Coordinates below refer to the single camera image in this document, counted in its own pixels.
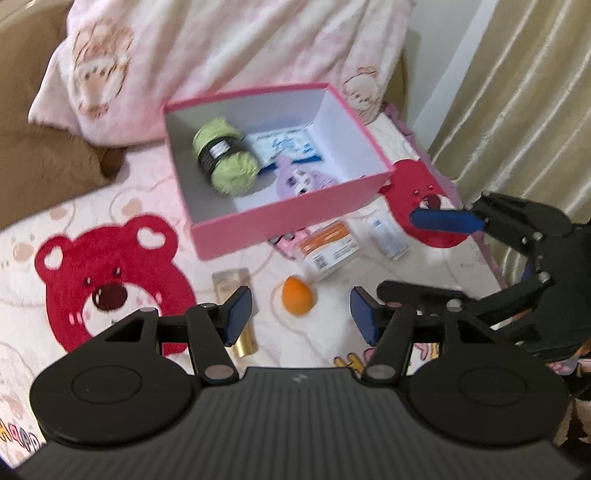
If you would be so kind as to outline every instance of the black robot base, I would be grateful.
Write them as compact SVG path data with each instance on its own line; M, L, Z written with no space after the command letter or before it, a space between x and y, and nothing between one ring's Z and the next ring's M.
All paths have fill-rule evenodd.
M48 442L2 478L583 478L551 442L569 395L542 362L468 312L386 318L359 287L350 302L360 328L379 330L360 378L248 368L240 379L224 346L250 316L246 287L184 316L135 312L37 377ZM441 356L406 376L416 341ZM163 342L188 344L194 375L161 356Z

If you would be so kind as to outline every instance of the gold tube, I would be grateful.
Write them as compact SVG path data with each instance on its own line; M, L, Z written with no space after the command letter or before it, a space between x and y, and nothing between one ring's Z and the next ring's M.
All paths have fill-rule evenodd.
M237 358L252 355L258 350L258 345L256 344L255 340L255 333L250 320L244 327L240 337L238 337L238 341L232 345L230 349Z

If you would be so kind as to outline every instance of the beige curtain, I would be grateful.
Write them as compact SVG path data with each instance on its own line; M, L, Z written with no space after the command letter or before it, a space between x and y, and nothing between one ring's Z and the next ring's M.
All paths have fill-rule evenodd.
M467 202L523 196L591 215L591 1L499 0L430 148ZM524 262L493 242L510 282Z

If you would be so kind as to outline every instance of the yarn label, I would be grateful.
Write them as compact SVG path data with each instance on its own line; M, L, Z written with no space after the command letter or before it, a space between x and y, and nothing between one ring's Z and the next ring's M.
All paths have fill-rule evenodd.
M230 145L228 145L228 142L225 140L222 140L220 143L212 146L209 149L209 152L211 153L213 159L216 160L220 155L226 153L228 150L230 150Z
M246 149L236 137L218 137L203 147L197 160L207 178L211 179L217 164L236 153L245 151Z

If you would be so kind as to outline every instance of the pink pillow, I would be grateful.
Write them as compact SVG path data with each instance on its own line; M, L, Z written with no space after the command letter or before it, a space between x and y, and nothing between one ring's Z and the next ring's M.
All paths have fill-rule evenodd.
M29 121L96 145L164 137L170 100L331 82L377 114L410 0L75 0Z

